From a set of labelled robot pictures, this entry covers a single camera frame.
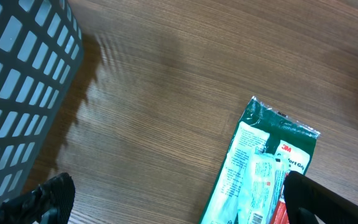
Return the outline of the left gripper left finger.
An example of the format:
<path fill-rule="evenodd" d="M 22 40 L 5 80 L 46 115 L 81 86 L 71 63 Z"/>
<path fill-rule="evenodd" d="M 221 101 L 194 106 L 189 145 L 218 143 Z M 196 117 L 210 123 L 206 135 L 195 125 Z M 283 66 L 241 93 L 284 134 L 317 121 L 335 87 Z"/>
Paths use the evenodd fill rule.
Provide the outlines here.
<path fill-rule="evenodd" d="M 33 191 L 0 205 L 0 224 L 67 224 L 75 201 L 72 177 L 63 172 Z"/>

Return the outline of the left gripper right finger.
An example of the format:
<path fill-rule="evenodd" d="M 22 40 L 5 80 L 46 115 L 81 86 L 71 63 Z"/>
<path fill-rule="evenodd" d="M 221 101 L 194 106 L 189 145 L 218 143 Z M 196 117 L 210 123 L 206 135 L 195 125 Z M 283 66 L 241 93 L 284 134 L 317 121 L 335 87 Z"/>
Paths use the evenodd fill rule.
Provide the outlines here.
<path fill-rule="evenodd" d="M 284 199 L 290 224 L 358 224 L 358 205 L 297 171 L 284 180 Z"/>

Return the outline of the red white tube package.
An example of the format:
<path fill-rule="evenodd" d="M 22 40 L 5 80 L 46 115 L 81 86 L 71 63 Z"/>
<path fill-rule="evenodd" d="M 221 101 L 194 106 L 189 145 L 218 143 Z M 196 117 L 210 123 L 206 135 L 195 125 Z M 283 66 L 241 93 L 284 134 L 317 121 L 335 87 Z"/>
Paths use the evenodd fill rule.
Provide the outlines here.
<path fill-rule="evenodd" d="M 287 208 L 285 205 L 285 199 L 283 195 L 284 187 L 282 187 L 282 190 L 280 192 L 280 196 L 277 202 L 277 205 L 275 207 L 273 216 L 270 220 L 270 224 L 289 224 L 289 219 L 287 215 Z"/>

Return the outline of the green 3M gloves package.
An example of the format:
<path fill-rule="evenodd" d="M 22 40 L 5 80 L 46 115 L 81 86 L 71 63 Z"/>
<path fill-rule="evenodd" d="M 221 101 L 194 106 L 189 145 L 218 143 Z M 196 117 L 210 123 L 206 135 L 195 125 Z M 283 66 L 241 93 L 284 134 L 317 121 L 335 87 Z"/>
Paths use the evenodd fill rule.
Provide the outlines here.
<path fill-rule="evenodd" d="M 253 153 L 282 156 L 287 168 L 305 174 L 313 158 L 319 132 L 287 117 L 252 97 L 239 119 L 201 223 L 239 223 L 238 196 Z"/>

